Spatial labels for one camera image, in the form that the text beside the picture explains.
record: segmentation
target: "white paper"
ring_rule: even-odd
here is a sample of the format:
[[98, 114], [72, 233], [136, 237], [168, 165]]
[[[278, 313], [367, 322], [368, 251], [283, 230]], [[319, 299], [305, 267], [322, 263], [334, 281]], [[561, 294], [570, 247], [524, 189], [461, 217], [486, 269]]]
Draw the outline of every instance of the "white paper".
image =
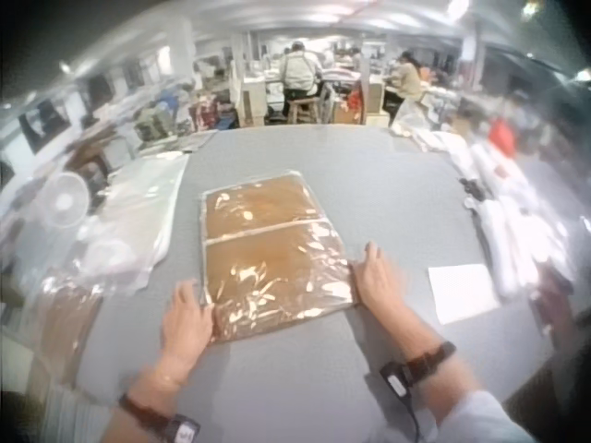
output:
[[485, 265], [429, 268], [437, 317], [442, 325], [500, 306]]

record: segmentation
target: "left hand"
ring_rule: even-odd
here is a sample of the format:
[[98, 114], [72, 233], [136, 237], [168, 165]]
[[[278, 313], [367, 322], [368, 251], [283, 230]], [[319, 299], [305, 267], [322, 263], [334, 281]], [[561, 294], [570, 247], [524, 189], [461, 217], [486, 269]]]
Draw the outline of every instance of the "left hand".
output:
[[159, 371], [184, 383], [211, 339], [213, 305], [201, 307], [193, 294], [193, 281], [176, 285], [173, 304], [164, 316], [163, 355]]

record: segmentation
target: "white fabric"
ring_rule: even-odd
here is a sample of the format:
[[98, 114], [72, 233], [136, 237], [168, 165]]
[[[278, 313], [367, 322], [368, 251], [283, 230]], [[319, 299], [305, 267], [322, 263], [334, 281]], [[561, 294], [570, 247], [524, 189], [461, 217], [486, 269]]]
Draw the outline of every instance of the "white fabric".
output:
[[285, 55], [279, 68], [280, 78], [289, 90], [305, 90], [316, 93], [316, 75], [322, 72], [318, 57], [306, 51]]
[[468, 394], [440, 425], [438, 443], [534, 443], [485, 391]]

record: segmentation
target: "desk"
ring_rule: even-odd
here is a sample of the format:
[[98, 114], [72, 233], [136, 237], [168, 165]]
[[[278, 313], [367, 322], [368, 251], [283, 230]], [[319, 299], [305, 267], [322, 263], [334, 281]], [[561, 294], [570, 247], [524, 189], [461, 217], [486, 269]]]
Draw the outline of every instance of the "desk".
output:
[[[82, 357], [78, 385], [114, 404], [130, 377], [152, 364], [175, 282], [196, 277], [199, 196], [250, 177], [300, 171], [344, 240], [361, 257], [368, 239], [400, 263], [405, 300], [453, 341], [501, 400], [549, 356], [525, 301], [439, 325], [428, 267], [483, 263], [464, 191], [445, 157], [370, 126], [273, 126], [220, 132], [192, 154], [179, 191], [168, 256], [149, 287], [104, 300]], [[179, 399], [207, 442], [360, 442], [386, 426], [413, 435], [404, 407], [377, 376], [392, 359], [389, 339], [363, 307], [289, 329], [213, 345]], [[418, 413], [423, 432], [433, 426]]]

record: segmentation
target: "red object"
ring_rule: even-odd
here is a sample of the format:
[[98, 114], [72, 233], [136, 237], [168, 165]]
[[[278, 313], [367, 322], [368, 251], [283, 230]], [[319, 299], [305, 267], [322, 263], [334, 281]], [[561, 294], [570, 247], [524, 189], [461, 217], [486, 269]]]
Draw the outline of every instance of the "red object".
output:
[[515, 135], [507, 122], [498, 118], [488, 133], [488, 141], [510, 159], [515, 156]]

